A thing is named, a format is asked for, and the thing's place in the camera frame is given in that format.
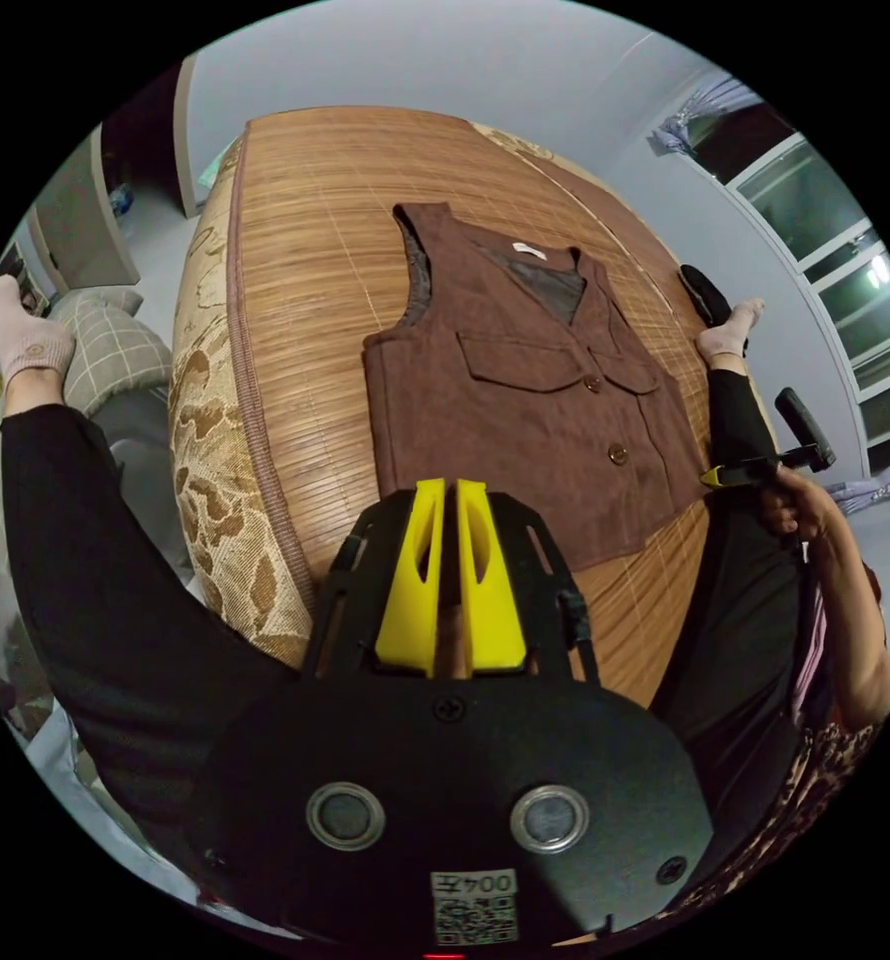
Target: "qr code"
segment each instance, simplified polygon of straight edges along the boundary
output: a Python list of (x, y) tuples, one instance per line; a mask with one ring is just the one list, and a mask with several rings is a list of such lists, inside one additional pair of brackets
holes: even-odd
[(517, 940), (515, 898), (436, 899), (435, 933), (442, 946), (474, 947)]

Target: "vest pocket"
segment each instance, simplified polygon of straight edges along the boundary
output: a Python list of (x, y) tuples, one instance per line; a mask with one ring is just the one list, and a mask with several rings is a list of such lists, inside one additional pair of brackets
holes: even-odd
[(652, 393), (659, 387), (655, 371), (639, 360), (627, 360), (625, 357), (599, 353), (596, 350), (592, 351), (592, 356), (605, 374), (605, 379), (616, 387), (639, 396)]
[(584, 373), (568, 347), (463, 333), (458, 342), (474, 380), (553, 393), (578, 383)]

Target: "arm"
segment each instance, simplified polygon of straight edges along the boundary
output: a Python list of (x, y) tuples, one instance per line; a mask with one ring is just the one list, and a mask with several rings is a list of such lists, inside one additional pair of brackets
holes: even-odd
[(777, 534), (798, 533), (810, 544), (828, 621), (835, 699), (852, 731), (890, 713), (890, 654), (885, 623), (848, 521), (818, 484), (786, 467), (763, 496)]
[(830, 513), (810, 558), (828, 621), (826, 639), (835, 696), (849, 729), (881, 723), (890, 713), (890, 654), (885, 623), (858, 544), (841, 511)]

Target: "screw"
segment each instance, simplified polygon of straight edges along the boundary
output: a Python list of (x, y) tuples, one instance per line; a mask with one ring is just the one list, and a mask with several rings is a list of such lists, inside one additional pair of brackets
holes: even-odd
[(228, 861), (225, 856), (214, 848), (205, 851), (205, 862), (215, 870), (228, 870)]
[(655, 879), (663, 886), (676, 883), (682, 879), (688, 861), (684, 857), (672, 857), (666, 860), (659, 868)]
[(465, 716), (465, 701), (461, 697), (438, 697), (432, 704), (432, 712), (442, 723), (458, 723)]

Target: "black shoe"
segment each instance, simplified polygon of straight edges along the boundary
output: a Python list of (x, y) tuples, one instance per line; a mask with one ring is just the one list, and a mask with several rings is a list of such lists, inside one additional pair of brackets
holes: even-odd
[[(732, 308), (722, 295), (721, 291), (708, 277), (696, 267), (682, 264), (678, 271), (678, 279), (682, 281), (698, 315), (705, 321), (706, 327), (720, 327), (731, 315)], [(742, 348), (742, 356), (748, 350), (748, 341)]]

